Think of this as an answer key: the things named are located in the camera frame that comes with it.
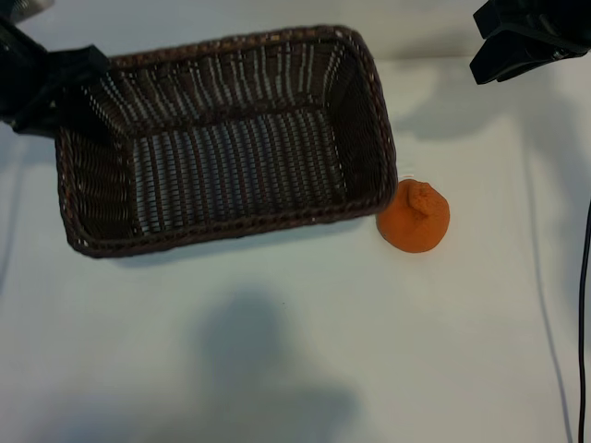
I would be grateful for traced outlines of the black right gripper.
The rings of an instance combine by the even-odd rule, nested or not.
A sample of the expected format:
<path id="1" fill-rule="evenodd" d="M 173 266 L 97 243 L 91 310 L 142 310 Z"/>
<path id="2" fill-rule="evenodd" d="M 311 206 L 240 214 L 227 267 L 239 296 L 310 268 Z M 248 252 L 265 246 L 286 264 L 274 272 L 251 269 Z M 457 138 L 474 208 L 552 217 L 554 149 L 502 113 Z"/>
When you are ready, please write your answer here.
<path id="1" fill-rule="evenodd" d="M 590 50 L 589 0 L 492 0 L 473 18 L 487 39 L 469 65 L 477 84 L 504 82 L 554 62 L 583 57 Z M 497 35 L 503 31 L 518 35 Z M 560 48 L 526 50 L 519 35 Z"/>

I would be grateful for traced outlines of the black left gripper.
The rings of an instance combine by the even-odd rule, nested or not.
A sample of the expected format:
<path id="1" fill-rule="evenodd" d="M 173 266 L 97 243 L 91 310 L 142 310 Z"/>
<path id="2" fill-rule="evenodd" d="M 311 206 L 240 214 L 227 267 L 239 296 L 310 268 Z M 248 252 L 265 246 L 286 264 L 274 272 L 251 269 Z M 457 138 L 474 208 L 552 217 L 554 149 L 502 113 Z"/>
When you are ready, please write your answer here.
<path id="1" fill-rule="evenodd" d="M 19 135 L 54 137 L 59 126 L 110 134 L 90 91 L 108 68 L 108 58 L 94 45 L 49 52 L 2 18 L 1 120 Z"/>

